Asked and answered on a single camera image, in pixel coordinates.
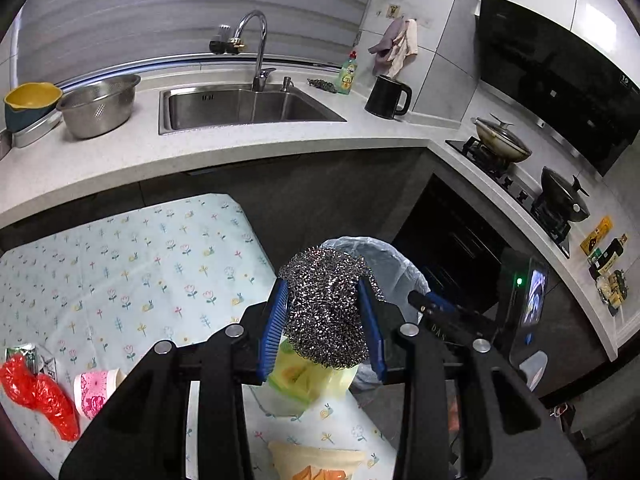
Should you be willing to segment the grey window blind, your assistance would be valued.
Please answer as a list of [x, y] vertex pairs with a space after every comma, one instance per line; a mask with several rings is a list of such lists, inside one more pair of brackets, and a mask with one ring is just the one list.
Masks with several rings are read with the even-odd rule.
[[222, 24], [251, 10], [268, 21], [265, 52], [341, 61], [369, 0], [27, 0], [14, 26], [12, 75], [64, 81], [152, 58], [205, 54]]

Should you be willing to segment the black electric kettle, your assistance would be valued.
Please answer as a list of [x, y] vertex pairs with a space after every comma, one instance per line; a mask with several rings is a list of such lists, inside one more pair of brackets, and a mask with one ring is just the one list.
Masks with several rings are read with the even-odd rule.
[[412, 89], [408, 84], [381, 75], [375, 84], [364, 109], [379, 118], [394, 119], [408, 113], [412, 99]]

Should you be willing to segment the green dish soap bottle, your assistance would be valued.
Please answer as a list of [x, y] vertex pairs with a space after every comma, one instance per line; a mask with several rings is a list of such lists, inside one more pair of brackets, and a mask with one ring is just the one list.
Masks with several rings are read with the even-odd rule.
[[338, 93], [349, 94], [350, 90], [352, 90], [352, 83], [355, 79], [357, 67], [357, 52], [352, 50], [352, 52], [349, 53], [348, 59], [341, 66], [341, 70], [337, 76], [335, 89]]

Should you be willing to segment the stainless steel sink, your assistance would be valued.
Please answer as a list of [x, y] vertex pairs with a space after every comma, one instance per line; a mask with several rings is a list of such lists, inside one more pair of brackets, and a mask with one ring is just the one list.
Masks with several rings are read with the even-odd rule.
[[346, 122], [307, 93], [268, 84], [208, 84], [160, 92], [158, 133], [274, 122]]

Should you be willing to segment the green foil wrapper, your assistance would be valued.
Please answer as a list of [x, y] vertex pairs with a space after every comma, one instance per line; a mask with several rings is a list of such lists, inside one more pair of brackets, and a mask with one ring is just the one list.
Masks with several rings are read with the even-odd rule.
[[58, 379], [55, 357], [43, 346], [39, 344], [21, 344], [4, 350], [4, 358], [6, 360], [11, 359], [16, 354], [20, 354], [24, 358], [26, 366], [32, 374], [45, 374], [53, 380]]

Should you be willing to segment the pan with glass lid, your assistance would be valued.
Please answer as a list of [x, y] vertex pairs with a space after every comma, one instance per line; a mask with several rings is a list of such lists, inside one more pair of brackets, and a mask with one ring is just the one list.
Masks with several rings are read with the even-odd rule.
[[503, 122], [496, 116], [492, 120], [472, 117], [476, 133], [486, 148], [509, 162], [522, 162], [532, 151], [509, 129], [510, 122]]

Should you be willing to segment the steel tray under bowl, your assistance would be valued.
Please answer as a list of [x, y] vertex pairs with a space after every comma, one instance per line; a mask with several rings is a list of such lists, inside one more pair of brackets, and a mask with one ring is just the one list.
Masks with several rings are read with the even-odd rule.
[[43, 118], [38, 119], [30, 126], [12, 134], [12, 146], [14, 148], [26, 148], [46, 136], [58, 126], [62, 120], [62, 113], [52, 110]]

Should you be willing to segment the steel wool scrubber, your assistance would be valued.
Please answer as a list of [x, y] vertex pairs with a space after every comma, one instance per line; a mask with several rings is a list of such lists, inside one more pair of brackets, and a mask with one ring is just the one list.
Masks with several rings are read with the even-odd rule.
[[358, 283], [368, 282], [378, 300], [384, 295], [363, 257], [311, 247], [282, 266], [278, 277], [288, 284], [284, 334], [302, 358], [338, 370], [369, 359]]

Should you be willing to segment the pink patterned paper cup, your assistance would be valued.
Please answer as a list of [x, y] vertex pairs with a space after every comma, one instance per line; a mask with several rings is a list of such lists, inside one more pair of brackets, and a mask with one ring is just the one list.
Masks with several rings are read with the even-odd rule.
[[94, 419], [125, 377], [119, 368], [90, 370], [77, 375], [73, 393], [78, 413], [85, 419]]

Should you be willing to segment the large steel mixing bowl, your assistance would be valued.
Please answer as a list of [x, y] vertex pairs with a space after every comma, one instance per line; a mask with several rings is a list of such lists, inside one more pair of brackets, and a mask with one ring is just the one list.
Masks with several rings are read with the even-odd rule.
[[67, 92], [56, 103], [68, 132], [78, 140], [103, 136], [124, 124], [134, 111], [141, 77], [120, 75]]

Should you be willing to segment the red plastic wrapper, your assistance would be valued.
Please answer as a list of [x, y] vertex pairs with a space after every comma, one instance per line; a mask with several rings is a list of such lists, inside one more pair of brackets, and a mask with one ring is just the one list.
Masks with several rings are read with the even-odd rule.
[[63, 441], [74, 442], [79, 438], [73, 401], [51, 377], [32, 373], [21, 353], [14, 354], [2, 365], [1, 385], [14, 403], [43, 414]]

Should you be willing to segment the yellow green snack wrapper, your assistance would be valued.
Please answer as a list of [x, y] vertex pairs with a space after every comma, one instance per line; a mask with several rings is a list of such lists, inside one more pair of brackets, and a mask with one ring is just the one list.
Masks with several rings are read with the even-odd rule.
[[267, 382], [285, 396], [309, 406], [322, 396], [344, 396], [357, 370], [358, 366], [332, 368], [309, 361], [283, 339]]

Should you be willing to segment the yellow teal plastic bowl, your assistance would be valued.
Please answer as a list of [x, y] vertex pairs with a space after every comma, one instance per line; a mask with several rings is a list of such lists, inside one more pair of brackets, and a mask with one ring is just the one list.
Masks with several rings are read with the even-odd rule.
[[4, 97], [6, 128], [17, 132], [54, 110], [63, 91], [50, 82], [25, 82]]

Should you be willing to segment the black wok on stove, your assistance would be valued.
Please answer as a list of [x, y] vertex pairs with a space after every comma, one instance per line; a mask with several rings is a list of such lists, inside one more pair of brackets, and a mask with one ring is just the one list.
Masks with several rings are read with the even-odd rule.
[[533, 202], [532, 214], [548, 222], [582, 222], [590, 216], [582, 194], [588, 196], [576, 176], [568, 182], [558, 172], [544, 166], [541, 193]]

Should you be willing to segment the dark scrubber on counter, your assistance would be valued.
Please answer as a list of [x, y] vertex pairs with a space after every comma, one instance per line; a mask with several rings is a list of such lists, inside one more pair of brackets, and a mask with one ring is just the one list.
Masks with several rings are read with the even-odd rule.
[[329, 93], [337, 92], [334, 84], [332, 84], [331, 81], [327, 81], [320, 78], [308, 78], [307, 82], [312, 88], [316, 88]]

